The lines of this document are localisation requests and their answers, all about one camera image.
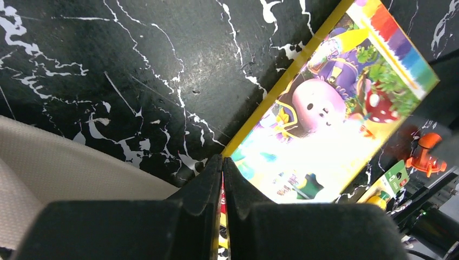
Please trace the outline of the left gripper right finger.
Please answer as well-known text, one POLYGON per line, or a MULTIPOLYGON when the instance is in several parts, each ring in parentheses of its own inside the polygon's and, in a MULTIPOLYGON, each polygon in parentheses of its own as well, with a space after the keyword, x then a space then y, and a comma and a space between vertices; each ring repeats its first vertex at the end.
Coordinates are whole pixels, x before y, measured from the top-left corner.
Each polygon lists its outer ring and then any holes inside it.
POLYGON ((231 259, 406 259, 397 227, 371 204, 277 204, 230 158, 222 166, 231 259))

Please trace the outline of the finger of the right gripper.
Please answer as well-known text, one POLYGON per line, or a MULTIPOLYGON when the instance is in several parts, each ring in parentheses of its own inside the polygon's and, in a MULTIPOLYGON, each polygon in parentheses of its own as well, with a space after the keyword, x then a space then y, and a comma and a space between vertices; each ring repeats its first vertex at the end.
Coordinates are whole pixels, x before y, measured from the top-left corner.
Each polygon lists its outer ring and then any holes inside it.
POLYGON ((415 109, 415 123, 438 123, 441 133, 449 133, 431 154, 450 165, 458 165, 458 50, 430 63, 440 82, 415 109))

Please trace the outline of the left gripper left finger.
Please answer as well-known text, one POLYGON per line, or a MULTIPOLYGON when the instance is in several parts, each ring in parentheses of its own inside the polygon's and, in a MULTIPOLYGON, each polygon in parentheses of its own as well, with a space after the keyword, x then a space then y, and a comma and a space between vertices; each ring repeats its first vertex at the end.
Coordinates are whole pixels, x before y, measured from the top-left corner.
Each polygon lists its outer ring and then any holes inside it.
POLYGON ((12 259, 217 259, 222 156, 164 200, 58 201, 12 259))

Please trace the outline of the yellow crayon pack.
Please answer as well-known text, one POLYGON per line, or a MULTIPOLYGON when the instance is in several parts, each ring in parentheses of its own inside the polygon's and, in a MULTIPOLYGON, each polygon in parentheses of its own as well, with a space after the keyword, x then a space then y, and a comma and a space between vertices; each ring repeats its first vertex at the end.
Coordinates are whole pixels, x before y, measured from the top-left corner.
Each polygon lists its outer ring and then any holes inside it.
POLYGON ((341 1, 223 155, 276 203, 332 203, 438 84, 381 1, 341 1))

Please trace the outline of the beige canvas student bag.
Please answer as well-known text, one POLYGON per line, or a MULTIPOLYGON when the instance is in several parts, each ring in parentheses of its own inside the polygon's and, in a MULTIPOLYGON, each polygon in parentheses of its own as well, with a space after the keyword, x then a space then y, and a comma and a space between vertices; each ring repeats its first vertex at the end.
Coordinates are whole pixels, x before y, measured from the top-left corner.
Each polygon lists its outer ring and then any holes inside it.
POLYGON ((1 247, 58 200, 165 199, 177 188, 88 146, 1 117, 1 247))

